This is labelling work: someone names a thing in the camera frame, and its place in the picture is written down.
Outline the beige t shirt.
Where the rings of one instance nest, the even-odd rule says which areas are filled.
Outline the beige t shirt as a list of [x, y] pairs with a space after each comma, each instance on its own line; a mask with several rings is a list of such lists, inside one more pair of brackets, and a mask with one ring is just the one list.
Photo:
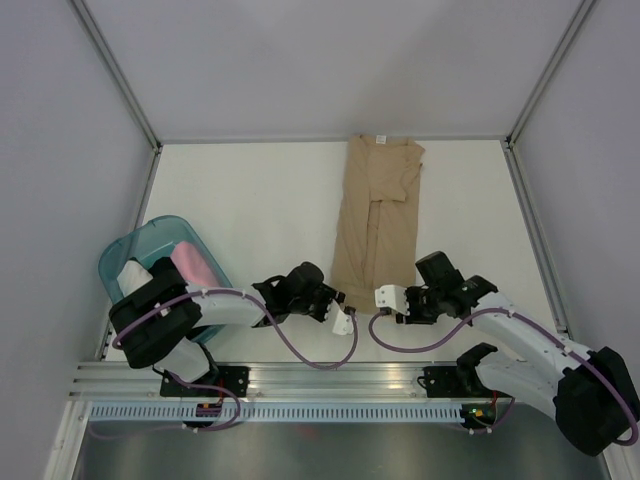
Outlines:
[[408, 137], [348, 141], [330, 285], [361, 313], [376, 311], [376, 289], [415, 281], [423, 154]]

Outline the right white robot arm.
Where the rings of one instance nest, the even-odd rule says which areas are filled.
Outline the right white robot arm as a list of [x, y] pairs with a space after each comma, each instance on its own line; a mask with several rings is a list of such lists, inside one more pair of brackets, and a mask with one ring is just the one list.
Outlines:
[[375, 293], [377, 306], [390, 308], [405, 324], [430, 325], [447, 315], [499, 344], [483, 342], [458, 357], [456, 381], [463, 392], [496, 391], [525, 403], [553, 419], [589, 456], [638, 442], [639, 397], [620, 354], [546, 329], [492, 282], [463, 277], [441, 251], [416, 267], [423, 285], [383, 286]]

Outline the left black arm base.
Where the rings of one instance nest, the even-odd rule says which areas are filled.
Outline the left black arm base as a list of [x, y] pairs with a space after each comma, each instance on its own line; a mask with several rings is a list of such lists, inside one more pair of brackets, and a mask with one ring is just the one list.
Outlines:
[[249, 386], [250, 368], [239, 365], [217, 365], [202, 378], [194, 381], [195, 387], [187, 387], [175, 380], [168, 372], [152, 367], [152, 371], [162, 377], [160, 396], [165, 398], [205, 398], [226, 397], [227, 394], [211, 390], [216, 386], [231, 391], [239, 398], [245, 398]]

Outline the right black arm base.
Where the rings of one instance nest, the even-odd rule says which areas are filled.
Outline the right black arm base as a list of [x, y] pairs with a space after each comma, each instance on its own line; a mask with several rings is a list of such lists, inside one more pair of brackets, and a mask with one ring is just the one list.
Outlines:
[[431, 365], [422, 368], [416, 378], [417, 384], [429, 399], [483, 399], [509, 398], [509, 395], [489, 390], [483, 386], [469, 386], [457, 374], [453, 365]]

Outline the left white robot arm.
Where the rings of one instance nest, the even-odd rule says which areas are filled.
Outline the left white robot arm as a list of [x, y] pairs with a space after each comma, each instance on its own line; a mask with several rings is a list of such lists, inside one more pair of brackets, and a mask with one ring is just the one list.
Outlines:
[[281, 323], [300, 315], [330, 323], [336, 335], [356, 335], [344, 294], [325, 284], [322, 271], [310, 262], [242, 290], [194, 282], [168, 257], [151, 269], [130, 259], [117, 284], [123, 297], [109, 312], [113, 348], [124, 353], [130, 368], [175, 374], [198, 396], [217, 387], [218, 372], [205, 344], [210, 333], [227, 326], [271, 327], [282, 336]]

